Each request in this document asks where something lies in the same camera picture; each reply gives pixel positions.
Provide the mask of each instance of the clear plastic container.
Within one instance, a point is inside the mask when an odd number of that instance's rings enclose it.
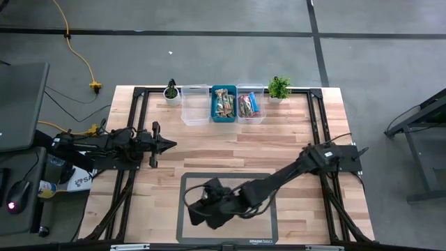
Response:
[[[256,97],[257,106],[259,108],[260,114],[252,118],[241,117],[242,114],[240,110],[237,112],[237,120],[239,123],[245,124],[260,124],[262,120],[266,117],[265,102],[263,101],[263,93],[265,92],[265,87],[262,84],[239,84],[237,85],[237,98],[241,95],[248,95],[249,93],[254,93]]]
[[[181,119],[187,126],[200,126],[209,123],[209,86],[198,84],[181,87]]]

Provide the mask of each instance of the concrete floor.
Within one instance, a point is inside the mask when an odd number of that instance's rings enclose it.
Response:
[[[311,31],[304,0],[59,0],[72,28],[175,31]],[[444,33],[442,0],[314,0],[320,32]],[[11,1],[0,26],[63,28],[50,0]],[[404,136],[383,131],[402,111],[445,88],[446,40],[322,39],[330,86],[340,87],[353,133],[363,155],[367,203],[376,240],[393,245],[446,249],[446,201],[408,205],[422,191]],[[268,83],[288,75],[295,86],[321,86],[311,38],[73,36],[72,46],[104,84],[99,98],[78,105],[54,94],[77,118],[111,102],[118,84]],[[0,59],[12,64],[46,61],[47,85],[80,100],[93,97],[86,66],[62,36],[0,33]],[[44,98],[40,119],[83,131],[106,118],[108,109],[75,123]],[[48,134],[57,131],[40,127]],[[52,234],[17,235],[0,245],[69,241],[86,195],[51,206]]]

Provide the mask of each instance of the computer monitor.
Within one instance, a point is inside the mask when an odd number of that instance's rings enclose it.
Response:
[[[0,152],[32,145],[48,71],[48,63],[0,66]]]

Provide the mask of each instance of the wooden tabletop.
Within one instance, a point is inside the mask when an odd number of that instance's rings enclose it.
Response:
[[[116,87],[107,130],[126,127],[133,88]],[[331,137],[349,132],[340,89],[322,90]],[[267,115],[260,125],[211,122],[205,126],[186,126],[180,118],[181,106],[170,107],[161,93],[150,94],[146,128],[150,130],[151,123],[158,121],[161,135],[178,142],[178,145],[158,157],[157,169],[148,166],[146,154],[133,188],[125,242],[178,242],[176,224],[180,180],[184,173],[273,173],[293,162],[303,146],[313,143],[305,95],[293,94],[281,104],[270,104],[266,95],[264,102]],[[317,102],[314,104],[320,123]],[[140,107],[141,102],[137,107],[135,125],[139,120]],[[350,142],[350,137],[336,140],[337,144]],[[95,178],[80,238],[90,234],[108,211],[116,173],[105,171]],[[349,173],[340,173],[339,182],[348,214],[367,237],[374,239],[360,182]],[[329,243],[321,184],[317,176],[304,174],[287,183],[277,193],[276,207],[278,244]],[[334,208],[333,211],[341,238],[339,218]],[[121,211],[117,215],[117,219],[121,219]]]

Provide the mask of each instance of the label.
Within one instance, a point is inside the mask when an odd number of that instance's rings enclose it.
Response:
[[[37,196],[40,198],[49,199],[54,196],[56,190],[57,190],[56,184],[47,181],[40,181],[39,192]]]
[[[252,245],[257,245],[257,244],[272,244],[272,240],[266,240],[266,239],[254,239],[254,240],[249,240],[249,243],[251,243]]]

